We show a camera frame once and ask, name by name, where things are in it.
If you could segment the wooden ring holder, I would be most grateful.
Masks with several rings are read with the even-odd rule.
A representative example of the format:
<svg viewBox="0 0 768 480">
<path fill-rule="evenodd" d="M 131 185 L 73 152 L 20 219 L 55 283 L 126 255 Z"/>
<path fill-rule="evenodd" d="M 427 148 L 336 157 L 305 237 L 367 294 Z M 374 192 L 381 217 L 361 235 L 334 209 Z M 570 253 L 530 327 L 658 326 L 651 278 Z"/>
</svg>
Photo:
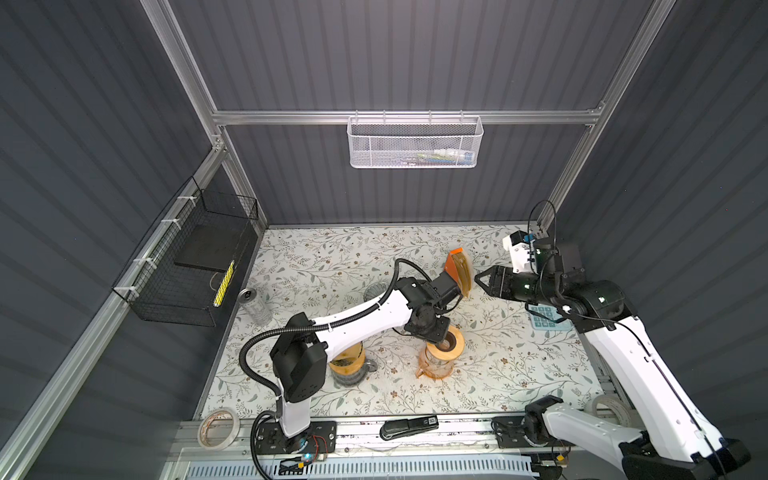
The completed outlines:
<svg viewBox="0 0 768 480">
<path fill-rule="evenodd" d="M 465 339 L 462 332 L 455 326 L 450 326 L 444 339 L 437 343 L 427 343 L 425 351 L 434 359 L 442 362 L 457 360 L 465 349 Z"/>
</svg>

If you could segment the orange glass pitcher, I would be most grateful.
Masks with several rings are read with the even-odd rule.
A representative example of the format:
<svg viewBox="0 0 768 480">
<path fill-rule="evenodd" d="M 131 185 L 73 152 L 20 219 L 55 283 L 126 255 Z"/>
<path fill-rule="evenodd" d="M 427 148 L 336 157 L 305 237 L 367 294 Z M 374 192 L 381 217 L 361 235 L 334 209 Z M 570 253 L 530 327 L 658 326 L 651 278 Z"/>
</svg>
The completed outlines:
<svg viewBox="0 0 768 480">
<path fill-rule="evenodd" d="M 418 359 L 416 377 L 426 376 L 433 380 L 449 377 L 455 369 L 454 360 L 443 360 L 434 357 L 428 350 L 422 350 Z"/>
</svg>

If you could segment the grey glass pitcher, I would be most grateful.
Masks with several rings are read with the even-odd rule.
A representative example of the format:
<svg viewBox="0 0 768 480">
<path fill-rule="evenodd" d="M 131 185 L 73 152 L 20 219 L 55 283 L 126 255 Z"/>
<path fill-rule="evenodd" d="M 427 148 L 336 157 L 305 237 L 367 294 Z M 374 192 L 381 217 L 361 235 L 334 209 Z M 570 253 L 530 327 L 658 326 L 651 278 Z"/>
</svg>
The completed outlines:
<svg viewBox="0 0 768 480">
<path fill-rule="evenodd" d="M 351 387 L 360 384 L 370 373 L 376 372 L 378 364 L 374 360 L 364 360 L 360 364 L 328 365 L 334 382 L 344 387 Z"/>
</svg>

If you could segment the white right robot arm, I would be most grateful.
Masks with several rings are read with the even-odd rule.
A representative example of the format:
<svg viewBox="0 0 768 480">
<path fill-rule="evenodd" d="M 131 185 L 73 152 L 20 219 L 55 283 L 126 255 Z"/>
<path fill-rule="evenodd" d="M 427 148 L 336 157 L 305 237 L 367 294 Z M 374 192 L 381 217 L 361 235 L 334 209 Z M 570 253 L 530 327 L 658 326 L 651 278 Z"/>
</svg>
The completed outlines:
<svg viewBox="0 0 768 480">
<path fill-rule="evenodd" d="M 629 479 L 719 479 L 750 461 L 744 443 L 724 437 L 695 406 L 617 284 L 500 265 L 475 281 L 492 297 L 556 308 L 609 365 L 643 424 L 609 424 L 547 395 L 525 408 L 521 427 L 532 445 L 569 442 Z"/>
</svg>

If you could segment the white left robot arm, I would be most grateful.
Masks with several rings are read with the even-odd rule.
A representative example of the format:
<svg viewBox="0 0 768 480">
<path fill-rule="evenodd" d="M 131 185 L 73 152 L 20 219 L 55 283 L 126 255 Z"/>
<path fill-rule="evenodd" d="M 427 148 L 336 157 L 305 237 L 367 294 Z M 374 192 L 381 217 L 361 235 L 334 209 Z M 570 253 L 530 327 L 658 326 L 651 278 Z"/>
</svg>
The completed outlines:
<svg viewBox="0 0 768 480">
<path fill-rule="evenodd" d="M 283 435 L 295 438 L 309 428 L 310 399 L 324 386 L 330 361 L 391 329 L 440 343 L 450 325 L 449 304 L 461 296 L 457 282 L 443 272 L 431 281 L 400 278 L 382 295 L 335 315 L 291 317 L 270 352 L 280 389 L 277 415 Z"/>
</svg>

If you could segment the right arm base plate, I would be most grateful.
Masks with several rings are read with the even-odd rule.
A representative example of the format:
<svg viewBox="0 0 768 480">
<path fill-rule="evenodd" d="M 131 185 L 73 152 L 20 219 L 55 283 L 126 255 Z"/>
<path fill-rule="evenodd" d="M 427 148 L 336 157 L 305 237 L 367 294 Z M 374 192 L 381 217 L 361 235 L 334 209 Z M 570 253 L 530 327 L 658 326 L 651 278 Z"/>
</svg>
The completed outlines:
<svg viewBox="0 0 768 480">
<path fill-rule="evenodd" d="M 550 437 L 547 440 L 531 440 L 525 430 L 524 415 L 501 415 L 491 419 L 491 431 L 499 448 L 550 448 L 563 447 L 570 450 L 573 444 Z"/>
</svg>

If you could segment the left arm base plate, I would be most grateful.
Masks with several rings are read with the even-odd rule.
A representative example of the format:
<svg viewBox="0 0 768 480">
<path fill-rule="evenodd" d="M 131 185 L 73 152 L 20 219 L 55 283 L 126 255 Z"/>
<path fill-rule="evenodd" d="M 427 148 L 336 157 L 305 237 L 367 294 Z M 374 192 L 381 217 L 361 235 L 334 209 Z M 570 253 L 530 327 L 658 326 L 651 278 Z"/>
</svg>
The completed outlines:
<svg viewBox="0 0 768 480">
<path fill-rule="evenodd" d="M 256 430 L 257 455 L 329 454 L 336 449 L 337 426 L 334 421 L 312 421 L 310 426 L 294 437 L 284 434 L 274 421 L 261 424 Z"/>
</svg>

